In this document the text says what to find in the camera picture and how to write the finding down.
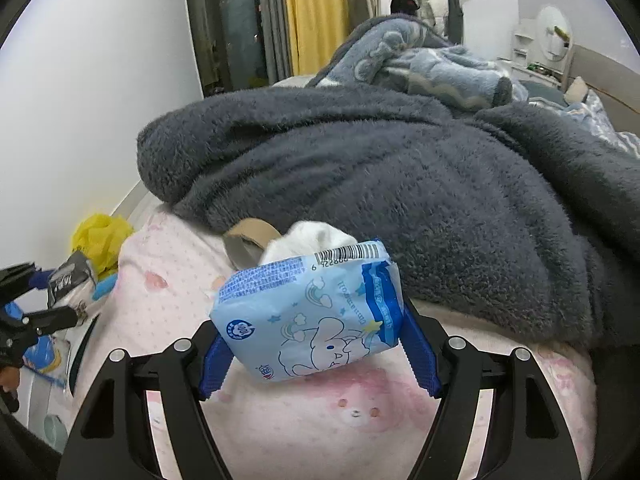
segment star illustration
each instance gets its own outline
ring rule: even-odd
[[[381,326],[382,321],[369,321],[362,331],[364,333],[374,334],[380,330]]]

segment mattress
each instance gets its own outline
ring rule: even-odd
[[[112,349],[147,354],[193,335],[234,272],[221,238],[163,206],[124,243],[119,265],[116,287],[82,362],[73,414]],[[430,304],[417,302],[417,308],[436,317],[449,335],[464,336],[483,351],[508,354],[522,346],[487,322]],[[558,399],[586,478],[596,421],[590,362],[562,345],[528,347]],[[149,392],[147,399],[162,473],[179,479],[160,395]],[[234,360],[222,389],[202,409],[236,480],[376,480],[409,475],[438,402],[417,386],[398,346],[331,373],[275,384],[255,382]],[[483,391],[462,480],[478,471],[491,403],[491,391]]]

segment tissue pack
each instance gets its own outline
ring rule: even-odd
[[[398,267],[378,241],[242,270],[220,288],[210,317],[261,381],[342,366],[398,344]]]

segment beige headboard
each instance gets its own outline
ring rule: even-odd
[[[580,45],[574,45],[568,55],[562,91],[581,76],[600,96],[616,131],[640,136],[640,74]]]

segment cartoon dog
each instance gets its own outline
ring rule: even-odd
[[[299,330],[287,339],[278,361],[292,377],[342,366],[369,354],[361,336],[359,330],[345,331],[339,319],[323,317],[318,328]]]

